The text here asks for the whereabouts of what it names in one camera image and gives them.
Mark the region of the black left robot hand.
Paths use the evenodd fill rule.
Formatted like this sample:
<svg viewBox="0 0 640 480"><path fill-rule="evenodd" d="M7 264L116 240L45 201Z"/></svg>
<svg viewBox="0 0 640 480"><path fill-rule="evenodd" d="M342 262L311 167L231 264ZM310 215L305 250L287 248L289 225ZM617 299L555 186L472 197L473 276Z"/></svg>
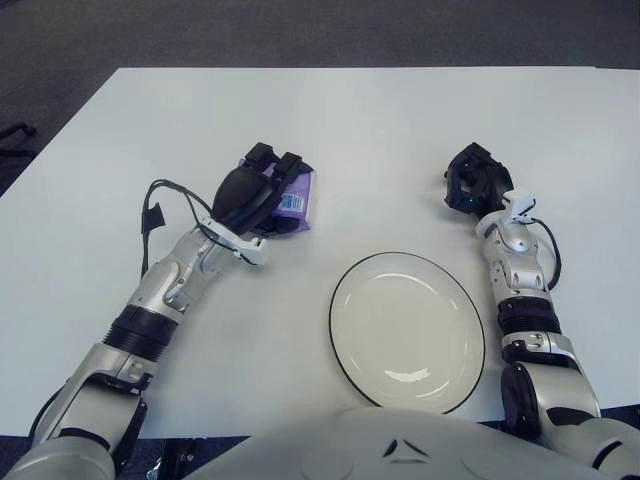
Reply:
<svg viewBox="0 0 640 480"><path fill-rule="evenodd" d="M309 228L314 169L302 157L258 142L218 188L212 218L238 235L270 238Z"/></svg>

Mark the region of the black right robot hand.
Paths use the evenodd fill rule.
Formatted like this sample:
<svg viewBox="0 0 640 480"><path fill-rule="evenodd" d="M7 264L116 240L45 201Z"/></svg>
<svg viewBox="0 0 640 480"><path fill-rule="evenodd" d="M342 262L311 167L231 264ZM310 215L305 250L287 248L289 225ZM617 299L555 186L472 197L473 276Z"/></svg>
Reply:
<svg viewBox="0 0 640 480"><path fill-rule="evenodd" d="M451 160L444 178L447 206L478 219L503 210L503 195L514 188L507 168L475 142Z"/></svg>

